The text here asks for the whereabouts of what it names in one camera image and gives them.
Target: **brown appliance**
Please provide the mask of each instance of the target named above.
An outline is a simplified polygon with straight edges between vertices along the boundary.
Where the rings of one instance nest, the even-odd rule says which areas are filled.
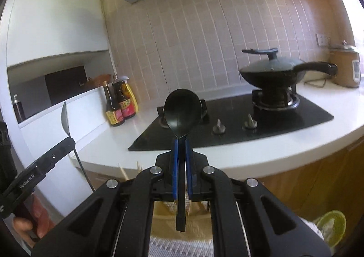
[[[330,47],[330,62],[336,64],[337,73],[332,81],[340,86],[357,88],[360,84],[359,51],[343,41]]]

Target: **wall socket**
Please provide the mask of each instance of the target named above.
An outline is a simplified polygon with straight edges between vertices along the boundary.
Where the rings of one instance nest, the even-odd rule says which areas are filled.
[[[325,34],[316,33],[316,40],[318,47],[328,47],[330,43],[330,37]]]

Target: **stove knob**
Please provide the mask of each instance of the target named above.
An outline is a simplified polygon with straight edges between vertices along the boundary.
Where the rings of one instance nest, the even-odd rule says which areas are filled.
[[[216,135],[221,135],[225,133],[226,127],[221,123],[219,119],[217,119],[217,124],[212,128],[212,131]]]
[[[248,114],[248,121],[244,122],[244,127],[246,129],[253,130],[257,127],[257,121],[252,118],[250,114]]]

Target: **red and yellow label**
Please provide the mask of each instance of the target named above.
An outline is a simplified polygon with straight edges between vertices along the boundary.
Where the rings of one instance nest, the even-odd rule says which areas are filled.
[[[123,114],[120,109],[116,111],[107,111],[106,116],[111,124],[117,124],[124,120]]]
[[[128,116],[135,113],[133,103],[131,102],[130,99],[127,99],[127,100],[125,100],[123,102],[120,102],[119,104],[120,104],[120,107],[121,107],[121,111],[123,112],[123,115],[125,117],[128,117]]]

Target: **white countertop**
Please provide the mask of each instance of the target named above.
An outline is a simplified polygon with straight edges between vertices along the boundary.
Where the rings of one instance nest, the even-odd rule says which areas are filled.
[[[231,178],[280,173],[309,164],[351,144],[364,135],[364,87],[349,89],[327,82],[324,88],[297,85],[297,93],[334,116],[310,128],[253,141],[195,148],[209,164]],[[79,151],[86,170],[122,177],[119,166],[135,176],[137,162],[153,166],[165,151],[128,151],[128,147],[157,117],[156,108],[140,111],[122,126],[108,127]]]

